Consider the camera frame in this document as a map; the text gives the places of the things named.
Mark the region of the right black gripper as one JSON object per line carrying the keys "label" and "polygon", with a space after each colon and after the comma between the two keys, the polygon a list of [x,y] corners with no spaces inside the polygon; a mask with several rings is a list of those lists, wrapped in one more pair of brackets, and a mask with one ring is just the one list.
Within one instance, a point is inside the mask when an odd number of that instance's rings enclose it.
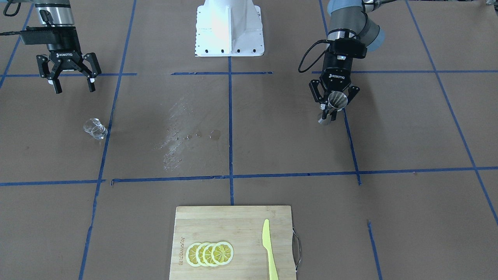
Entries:
{"label": "right black gripper", "polygon": [[62,93],[59,75],[62,71],[79,71],[87,78],[89,92],[94,92],[95,78],[102,74],[96,53],[82,56],[78,39],[63,39],[62,43],[48,44],[49,57],[37,55],[39,76],[48,80],[56,94]]}

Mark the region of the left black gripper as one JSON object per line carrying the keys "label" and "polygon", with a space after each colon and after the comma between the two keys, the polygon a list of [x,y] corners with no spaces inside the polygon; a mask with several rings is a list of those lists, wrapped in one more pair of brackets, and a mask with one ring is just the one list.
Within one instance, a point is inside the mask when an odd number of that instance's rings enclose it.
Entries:
{"label": "left black gripper", "polygon": [[320,104],[321,110],[327,110],[326,98],[331,92],[338,91],[344,95],[343,108],[347,107],[359,93],[358,86],[351,86],[352,58],[336,56],[332,53],[325,53],[323,68],[319,80],[311,80],[309,88],[315,102]]}

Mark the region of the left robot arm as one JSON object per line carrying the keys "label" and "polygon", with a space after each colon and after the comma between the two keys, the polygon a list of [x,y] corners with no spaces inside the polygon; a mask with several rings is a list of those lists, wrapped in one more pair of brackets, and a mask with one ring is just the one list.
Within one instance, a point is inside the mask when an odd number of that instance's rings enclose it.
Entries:
{"label": "left robot arm", "polygon": [[374,0],[331,0],[328,4],[330,28],[320,77],[309,84],[313,98],[320,104],[322,119],[343,110],[360,88],[352,84],[354,59],[363,59],[384,42],[383,29],[368,13],[380,7]]}

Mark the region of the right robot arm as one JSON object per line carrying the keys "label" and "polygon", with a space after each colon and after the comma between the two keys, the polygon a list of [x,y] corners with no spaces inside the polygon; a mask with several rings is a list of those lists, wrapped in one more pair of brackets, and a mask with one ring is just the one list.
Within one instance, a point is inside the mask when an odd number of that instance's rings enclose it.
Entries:
{"label": "right robot arm", "polygon": [[2,32],[2,36],[19,35],[27,46],[46,45],[49,55],[36,55],[39,76],[62,92],[59,75],[64,71],[77,71],[86,77],[89,92],[95,91],[95,78],[101,67],[95,53],[83,54],[75,27],[69,0],[31,0],[35,5],[41,27],[21,31]]}

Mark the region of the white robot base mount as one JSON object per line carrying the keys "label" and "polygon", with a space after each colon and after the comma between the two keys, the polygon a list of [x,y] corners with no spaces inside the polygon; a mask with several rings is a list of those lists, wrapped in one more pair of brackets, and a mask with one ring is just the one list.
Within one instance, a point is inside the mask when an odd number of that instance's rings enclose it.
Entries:
{"label": "white robot base mount", "polygon": [[197,7],[195,56],[263,56],[261,9],[252,0],[206,0]]}

